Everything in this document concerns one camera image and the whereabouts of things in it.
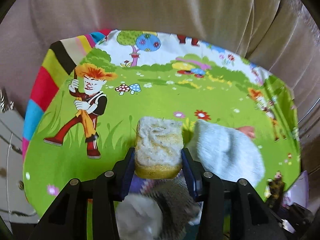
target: pink tree trunk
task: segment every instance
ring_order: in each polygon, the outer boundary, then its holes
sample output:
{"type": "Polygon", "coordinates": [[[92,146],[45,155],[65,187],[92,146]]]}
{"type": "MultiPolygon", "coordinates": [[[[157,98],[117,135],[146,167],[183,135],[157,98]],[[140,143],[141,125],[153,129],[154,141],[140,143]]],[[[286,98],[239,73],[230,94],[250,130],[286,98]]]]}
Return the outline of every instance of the pink tree trunk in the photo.
{"type": "Polygon", "coordinates": [[[131,67],[135,67],[137,66],[137,63],[138,63],[139,54],[137,52],[139,51],[139,49],[137,49],[135,46],[131,46],[131,47],[132,47],[132,53],[130,54],[132,57],[131,67]]]}

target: beige curtain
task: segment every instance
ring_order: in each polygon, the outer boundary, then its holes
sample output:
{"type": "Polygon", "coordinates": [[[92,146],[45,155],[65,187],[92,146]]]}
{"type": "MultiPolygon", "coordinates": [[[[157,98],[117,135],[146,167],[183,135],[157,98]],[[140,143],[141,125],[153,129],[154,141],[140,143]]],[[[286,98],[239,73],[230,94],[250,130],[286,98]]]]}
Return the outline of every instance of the beige curtain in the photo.
{"type": "MultiPolygon", "coordinates": [[[[17,0],[0,25],[0,83],[21,112],[49,45],[103,28],[186,34],[245,56],[294,91],[299,120],[319,98],[319,30],[300,0],[17,0]]],[[[319,113],[299,123],[303,142],[319,113]]]]}

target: purple flower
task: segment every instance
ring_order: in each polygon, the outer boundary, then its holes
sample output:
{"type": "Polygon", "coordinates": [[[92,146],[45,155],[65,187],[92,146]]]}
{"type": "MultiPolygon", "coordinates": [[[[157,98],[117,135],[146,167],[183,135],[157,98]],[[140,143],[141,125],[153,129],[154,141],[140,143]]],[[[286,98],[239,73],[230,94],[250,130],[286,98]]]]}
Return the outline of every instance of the purple flower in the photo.
{"type": "Polygon", "coordinates": [[[177,117],[177,118],[181,118],[181,119],[186,117],[185,114],[183,112],[180,112],[180,111],[173,112],[173,116],[177,117]]]}
{"type": "Polygon", "coordinates": [[[49,195],[57,196],[59,194],[59,189],[54,185],[48,185],[47,192],[49,195]]]}

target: polka dot mushroom cap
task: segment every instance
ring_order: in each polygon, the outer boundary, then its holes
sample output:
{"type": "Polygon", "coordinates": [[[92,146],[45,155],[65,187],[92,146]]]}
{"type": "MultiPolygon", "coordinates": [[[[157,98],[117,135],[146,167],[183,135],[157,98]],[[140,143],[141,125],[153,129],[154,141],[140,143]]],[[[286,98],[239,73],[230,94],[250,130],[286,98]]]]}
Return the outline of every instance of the polka dot mushroom cap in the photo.
{"type": "Polygon", "coordinates": [[[133,95],[135,92],[141,92],[141,87],[139,84],[132,84],[129,86],[129,88],[131,89],[131,94],[133,95]]]}
{"type": "Polygon", "coordinates": [[[121,84],[120,86],[115,88],[115,91],[120,92],[119,95],[123,95],[124,92],[129,92],[130,88],[126,84],[121,84]]]}

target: cartoon tablecloth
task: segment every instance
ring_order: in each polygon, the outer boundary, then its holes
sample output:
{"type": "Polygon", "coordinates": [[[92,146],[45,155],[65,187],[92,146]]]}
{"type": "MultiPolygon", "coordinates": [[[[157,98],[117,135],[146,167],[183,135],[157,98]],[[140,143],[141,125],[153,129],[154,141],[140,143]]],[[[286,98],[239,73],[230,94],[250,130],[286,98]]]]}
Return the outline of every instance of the cartoon tablecloth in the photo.
{"type": "Polygon", "coordinates": [[[123,159],[143,116],[182,121],[184,143],[197,119],[253,126],[266,168],[262,198],[277,171],[286,188],[300,172],[296,108],[280,79],[194,38],[103,30],[53,43],[36,78],[23,173],[37,213],[71,178],[95,179],[123,159]]]}

